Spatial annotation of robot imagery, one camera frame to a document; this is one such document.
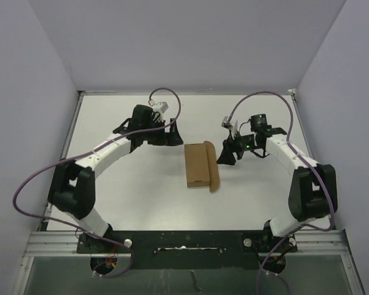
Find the brown cardboard paper box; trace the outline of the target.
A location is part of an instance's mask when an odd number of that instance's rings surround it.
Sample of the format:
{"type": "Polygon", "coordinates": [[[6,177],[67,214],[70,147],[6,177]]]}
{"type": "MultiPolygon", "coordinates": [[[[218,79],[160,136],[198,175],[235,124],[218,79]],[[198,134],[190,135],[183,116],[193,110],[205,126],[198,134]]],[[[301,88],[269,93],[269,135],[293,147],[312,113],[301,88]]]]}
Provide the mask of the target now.
{"type": "Polygon", "coordinates": [[[184,157],[187,188],[208,187],[215,193],[220,188],[220,175],[213,143],[185,144],[184,157]]]}

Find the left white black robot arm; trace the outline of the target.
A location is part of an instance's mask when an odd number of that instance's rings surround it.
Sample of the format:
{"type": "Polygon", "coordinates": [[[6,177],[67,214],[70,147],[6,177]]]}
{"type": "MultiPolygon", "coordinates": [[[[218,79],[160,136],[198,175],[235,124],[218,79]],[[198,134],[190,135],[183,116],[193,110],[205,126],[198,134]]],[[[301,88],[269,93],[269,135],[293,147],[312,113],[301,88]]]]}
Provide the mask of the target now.
{"type": "Polygon", "coordinates": [[[91,155],[55,168],[48,194],[49,203],[93,234],[90,244],[100,253],[112,247],[113,238],[110,235],[112,227],[95,209],[95,181],[114,162],[143,143],[153,146],[183,144],[173,118],[170,119],[169,131],[165,130],[164,112],[168,107],[166,102],[136,105],[132,116],[95,147],[91,155]]]}

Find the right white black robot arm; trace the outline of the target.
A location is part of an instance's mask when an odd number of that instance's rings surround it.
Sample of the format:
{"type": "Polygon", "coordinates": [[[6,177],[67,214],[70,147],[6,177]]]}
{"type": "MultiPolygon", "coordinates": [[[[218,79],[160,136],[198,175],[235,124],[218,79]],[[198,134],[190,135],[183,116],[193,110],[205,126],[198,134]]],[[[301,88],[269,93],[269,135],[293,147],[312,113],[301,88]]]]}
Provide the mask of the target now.
{"type": "Polygon", "coordinates": [[[261,236],[262,246],[275,251],[282,246],[283,236],[337,211],[336,171],[333,166],[306,156],[287,140],[288,133],[283,128],[267,123],[265,114],[251,116],[248,122],[251,134],[241,135],[237,124],[231,124],[227,117],[223,119],[221,125],[229,130],[229,135],[216,162],[233,166],[245,152],[261,159],[271,155],[292,177],[288,211],[268,221],[270,230],[261,236]]]}

